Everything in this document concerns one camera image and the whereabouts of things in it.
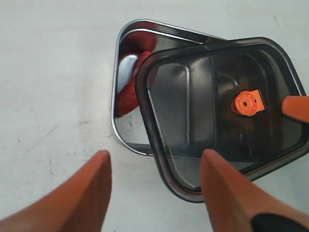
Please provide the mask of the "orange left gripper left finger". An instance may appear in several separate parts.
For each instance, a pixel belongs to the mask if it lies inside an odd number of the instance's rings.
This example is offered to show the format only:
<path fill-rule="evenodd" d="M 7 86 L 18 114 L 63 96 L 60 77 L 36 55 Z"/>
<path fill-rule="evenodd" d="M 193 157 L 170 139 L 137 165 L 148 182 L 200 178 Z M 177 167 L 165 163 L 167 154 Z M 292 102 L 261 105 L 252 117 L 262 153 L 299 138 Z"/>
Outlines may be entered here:
<path fill-rule="evenodd" d="M 72 177 L 32 205 L 0 221 L 2 232 L 99 232 L 112 191 L 108 151 L 97 152 Z"/>

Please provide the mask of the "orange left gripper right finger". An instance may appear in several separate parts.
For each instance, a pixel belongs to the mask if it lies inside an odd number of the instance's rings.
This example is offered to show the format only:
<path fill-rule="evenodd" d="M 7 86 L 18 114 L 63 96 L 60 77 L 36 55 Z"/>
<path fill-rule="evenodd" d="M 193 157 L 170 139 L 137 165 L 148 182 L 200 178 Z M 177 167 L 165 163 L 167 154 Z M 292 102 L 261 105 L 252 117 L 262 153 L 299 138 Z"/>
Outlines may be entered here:
<path fill-rule="evenodd" d="M 309 216 L 252 183 L 220 154 L 204 150 L 201 189 L 215 232 L 307 232 Z"/>

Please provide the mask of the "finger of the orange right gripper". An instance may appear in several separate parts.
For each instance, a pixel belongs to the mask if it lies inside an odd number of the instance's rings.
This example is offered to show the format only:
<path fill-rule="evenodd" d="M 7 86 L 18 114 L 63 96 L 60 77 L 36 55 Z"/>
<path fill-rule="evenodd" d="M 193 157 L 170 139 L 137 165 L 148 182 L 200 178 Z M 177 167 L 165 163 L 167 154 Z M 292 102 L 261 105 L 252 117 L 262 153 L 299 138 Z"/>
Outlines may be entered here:
<path fill-rule="evenodd" d="M 297 121 L 309 123 L 309 96 L 287 96 L 284 98 L 281 111 L 284 115 Z"/>

